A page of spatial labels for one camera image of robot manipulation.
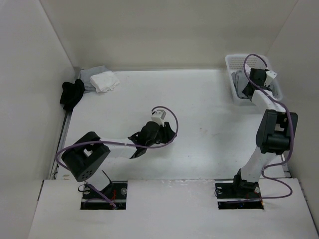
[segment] black garment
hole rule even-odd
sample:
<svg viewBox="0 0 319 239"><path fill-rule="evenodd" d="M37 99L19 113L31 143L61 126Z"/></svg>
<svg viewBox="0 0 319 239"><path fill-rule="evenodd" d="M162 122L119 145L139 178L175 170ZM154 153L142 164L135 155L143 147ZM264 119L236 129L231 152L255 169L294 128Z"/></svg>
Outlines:
<svg viewBox="0 0 319 239"><path fill-rule="evenodd" d="M84 93L84 84L81 79L77 79L74 84L64 82L62 84L62 95L60 104L63 104L63 109L73 111L73 108L80 102Z"/></svg>

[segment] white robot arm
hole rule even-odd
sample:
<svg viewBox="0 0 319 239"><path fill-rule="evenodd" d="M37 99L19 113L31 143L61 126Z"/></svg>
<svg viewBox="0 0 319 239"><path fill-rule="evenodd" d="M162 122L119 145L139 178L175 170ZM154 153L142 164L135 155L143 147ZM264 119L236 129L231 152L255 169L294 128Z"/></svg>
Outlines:
<svg viewBox="0 0 319 239"><path fill-rule="evenodd" d="M152 121L125 139L105 139L95 132L88 132L75 144L86 145L65 151L62 160L78 182L87 182L101 191L110 184L110 180L99 169L106 158L137 158L145 154L147 147L153 144L166 144L176 137L169 122L164 122L166 112L152 112Z"/></svg>
<svg viewBox="0 0 319 239"><path fill-rule="evenodd" d="M276 75L273 71L251 69L250 80L268 94L266 95L250 83L243 90L243 93L264 114L256 134L256 148L246 165L239 169L234 176L233 183L216 183L216 188L221 189L219 190L220 193L217 193L217 198L260 198L258 181L264 167L276 155L283 154L290 149L291 134L286 110L270 99L274 97L268 86ZM298 115L290 113L290 116L295 133Z"/></svg>

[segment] gray cloth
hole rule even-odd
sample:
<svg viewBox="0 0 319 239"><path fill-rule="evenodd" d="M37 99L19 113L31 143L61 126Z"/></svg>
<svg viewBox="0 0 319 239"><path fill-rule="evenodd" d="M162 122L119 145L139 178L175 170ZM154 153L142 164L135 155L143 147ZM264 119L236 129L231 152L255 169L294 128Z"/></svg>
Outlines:
<svg viewBox="0 0 319 239"><path fill-rule="evenodd" d="M241 99L248 99L247 96L242 92L248 84L248 79L243 70L238 70L231 74L233 78L234 86L236 89L237 96ZM278 95L277 89L275 88L273 82L269 85L270 90L273 93L273 96L276 98Z"/></svg>
<svg viewBox="0 0 319 239"><path fill-rule="evenodd" d="M90 91L96 92L95 87L90 82L90 77L105 71L109 71L105 66L97 66L97 67L80 71L80 79L83 81L84 88L85 88L84 93L87 93Z"/></svg>

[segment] white basket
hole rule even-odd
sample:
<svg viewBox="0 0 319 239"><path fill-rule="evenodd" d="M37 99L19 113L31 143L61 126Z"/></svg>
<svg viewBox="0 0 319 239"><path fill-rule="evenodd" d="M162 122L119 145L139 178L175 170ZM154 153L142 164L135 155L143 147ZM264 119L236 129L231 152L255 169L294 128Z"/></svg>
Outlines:
<svg viewBox="0 0 319 239"><path fill-rule="evenodd" d="M240 105L240 106L253 105L253 103L249 99L241 99L237 96L234 82L231 77L231 74L233 72L243 69L243 64L244 64L244 60L246 56L248 56L248 54L233 54L233 55L227 55L225 57L233 100L236 105ZM268 58L263 55L260 55L260 56L266 61L268 65L268 69L272 70L272 67L268 61ZM251 68L265 69L265 64L262 62L262 60L260 60L256 56L250 56L247 60L247 65L249 65ZM273 94L274 96L276 96L278 101L281 101L283 99L283 93L280 89L277 79L273 80L273 84L274 84Z"/></svg>

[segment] white floor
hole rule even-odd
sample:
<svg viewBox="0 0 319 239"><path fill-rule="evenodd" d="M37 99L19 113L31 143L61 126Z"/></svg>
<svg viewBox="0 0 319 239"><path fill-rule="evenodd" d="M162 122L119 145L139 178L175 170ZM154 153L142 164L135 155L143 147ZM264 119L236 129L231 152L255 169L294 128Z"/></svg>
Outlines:
<svg viewBox="0 0 319 239"><path fill-rule="evenodd" d="M109 159L101 166L111 179L233 178L255 149L262 115L255 107L233 104L224 70L118 72L112 92L85 94L75 107L65 146L89 131L105 138L125 138L150 120L151 109L166 106L179 119L175 142L148 150L136 159ZM173 118L167 120L173 129ZM281 167L269 176L284 177ZM57 179L72 179L59 168Z"/></svg>
<svg viewBox="0 0 319 239"><path fill-rule="evenodd" d="M294 193L265 200L264 210L219 210L213 180L133 180L127 209L80 210L75 180L46 180L29 239L318 239L297 179ZM260 180L263 196L283 195Z"/></svg>

